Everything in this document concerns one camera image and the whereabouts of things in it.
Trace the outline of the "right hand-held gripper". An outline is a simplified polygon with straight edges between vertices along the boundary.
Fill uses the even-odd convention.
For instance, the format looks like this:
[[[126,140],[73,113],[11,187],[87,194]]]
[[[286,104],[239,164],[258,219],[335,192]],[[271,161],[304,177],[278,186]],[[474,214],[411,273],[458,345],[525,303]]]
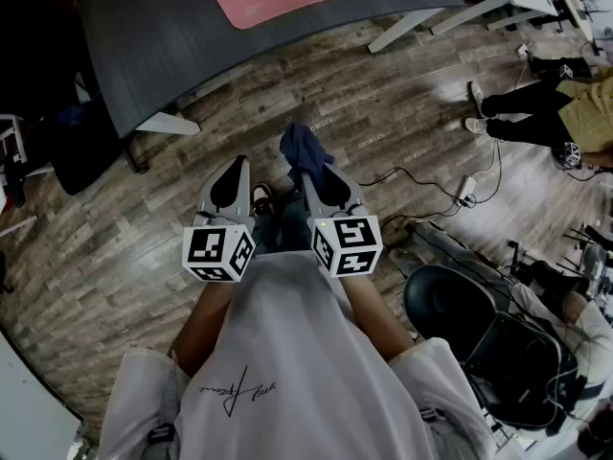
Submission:
[[[311,250],[330,278],[370,275],[383,249],[378,219],[361,204],[361,187],[348,174],[332,164],[325,167],[320,190],[308,172],[301,173]]]

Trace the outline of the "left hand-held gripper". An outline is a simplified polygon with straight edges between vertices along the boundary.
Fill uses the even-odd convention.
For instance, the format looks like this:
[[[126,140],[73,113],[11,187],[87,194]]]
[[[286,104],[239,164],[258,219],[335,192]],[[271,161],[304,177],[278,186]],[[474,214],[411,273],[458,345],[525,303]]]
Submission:
[[[250,208],[250,165],[245,155],[229,160],[202,185],[197,211],[184,229],[182,265],[204,282],[238,283],[256,244]],[[231,215],[210,214],[226,212]]]

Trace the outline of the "dark blue cloth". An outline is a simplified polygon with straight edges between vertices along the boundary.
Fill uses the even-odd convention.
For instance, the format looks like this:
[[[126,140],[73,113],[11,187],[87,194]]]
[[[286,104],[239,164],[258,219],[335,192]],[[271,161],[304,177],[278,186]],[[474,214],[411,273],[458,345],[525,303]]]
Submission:
[[[311,129],[300,123],[290,123],[282,136],[280,152],[290,166],[288,177],[294,188],[303,190],[302,174],[307,173],[319,198],[331,200],[333,192],[326,187],[325,165],[335,163]]]

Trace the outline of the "person's left forearm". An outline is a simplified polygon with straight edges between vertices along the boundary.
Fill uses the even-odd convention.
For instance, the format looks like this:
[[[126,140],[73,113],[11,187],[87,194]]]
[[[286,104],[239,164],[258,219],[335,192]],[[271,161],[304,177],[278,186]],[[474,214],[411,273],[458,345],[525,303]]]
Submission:
[[[169,356],[190,378],[213,353],[234,292],[234,284],[208,283],[173,340]]]

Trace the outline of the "person's right forearm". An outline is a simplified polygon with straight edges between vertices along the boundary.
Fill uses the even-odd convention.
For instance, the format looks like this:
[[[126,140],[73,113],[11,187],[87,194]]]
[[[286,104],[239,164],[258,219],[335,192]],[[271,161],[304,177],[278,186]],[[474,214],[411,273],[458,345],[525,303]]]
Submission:
[[[390,361],[415,345],[415,340],[384,302],[367,275],[339,279],[355,322],[378,353]]]

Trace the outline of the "person's black and white shoe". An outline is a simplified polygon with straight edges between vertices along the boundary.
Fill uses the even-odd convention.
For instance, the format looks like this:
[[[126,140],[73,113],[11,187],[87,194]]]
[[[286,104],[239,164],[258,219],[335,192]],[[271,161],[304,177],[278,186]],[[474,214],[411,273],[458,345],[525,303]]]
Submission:
[[[256,217],[274,214],[274,199],[272,191],[264,183],[258,183],[252,193],[252,211]]]

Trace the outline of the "person's dark trousers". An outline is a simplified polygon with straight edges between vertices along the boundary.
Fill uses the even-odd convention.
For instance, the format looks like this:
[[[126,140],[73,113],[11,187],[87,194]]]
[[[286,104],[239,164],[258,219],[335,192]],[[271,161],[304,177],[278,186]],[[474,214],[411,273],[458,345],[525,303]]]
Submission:
[[[274,203],[273,215],[254,217],[252,238],[256,244],[256,255],[310,249],[308,212],[301,193],[290,193],[280,203]]]

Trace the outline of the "white desk foot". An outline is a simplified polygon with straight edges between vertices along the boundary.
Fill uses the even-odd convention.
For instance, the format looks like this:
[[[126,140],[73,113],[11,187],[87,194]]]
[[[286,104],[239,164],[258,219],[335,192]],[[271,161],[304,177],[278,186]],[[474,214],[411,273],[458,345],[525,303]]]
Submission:
[[[385,31],[382,35],[376,38],[368,45],[368,50],[371,54],[376,54],[382,51],[385,47],[413,30],[423,21],[441,12],[443,8],[423,9],[410,11],[403,16],[396,24]]]
[[[136,130],[194,136],[200,131],[200,126],[198,123],[186,120],[183,117],[158,112],[150,119],[137,126]]]

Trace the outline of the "white power strip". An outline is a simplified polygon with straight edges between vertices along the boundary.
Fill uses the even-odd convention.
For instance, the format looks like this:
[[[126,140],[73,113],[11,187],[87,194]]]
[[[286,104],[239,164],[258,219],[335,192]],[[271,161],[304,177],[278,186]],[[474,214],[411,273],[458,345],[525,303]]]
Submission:
[[[457,196],[457,202],[466,208],[472,208],[477,204],[474,196],[476,180],[473,176],[467,175],[464,177],[463,184]]]

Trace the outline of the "black office chair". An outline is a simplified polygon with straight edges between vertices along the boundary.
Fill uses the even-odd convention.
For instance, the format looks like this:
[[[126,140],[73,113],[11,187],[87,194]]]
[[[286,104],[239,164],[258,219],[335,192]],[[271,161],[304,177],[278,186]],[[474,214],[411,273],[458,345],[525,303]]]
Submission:
[[[77,72],[76,98],[51,122],[51,164],[63,190],[74,196],[93,184],[108,169],[104,152],[107,133],[98,94]]]

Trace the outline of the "person's white t-shirt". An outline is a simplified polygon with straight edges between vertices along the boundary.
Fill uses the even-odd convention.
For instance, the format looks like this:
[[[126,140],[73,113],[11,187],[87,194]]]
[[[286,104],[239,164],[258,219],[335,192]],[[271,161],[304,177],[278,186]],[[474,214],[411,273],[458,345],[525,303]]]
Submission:
[[[386,361],[307,252],[260,256],[234,285],[192,378],[169,352],[125,354],[99,460],[494,460],[445,340]]]

